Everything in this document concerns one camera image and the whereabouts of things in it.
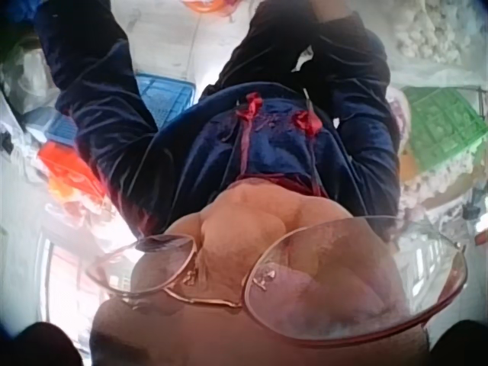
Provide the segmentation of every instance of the sleeve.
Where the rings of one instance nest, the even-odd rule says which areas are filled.
[[[332,89],[332,112],[369,215],[396,216],[400,132],[385,99],[390,70],[381,41],[356,14],[319,26],[314,57]]]
[[[49,0],[34,19],[56,108],[78,127],[76,148],[137,236],[168,225],[172,154],[137,88],[126,34],[99,0]]]

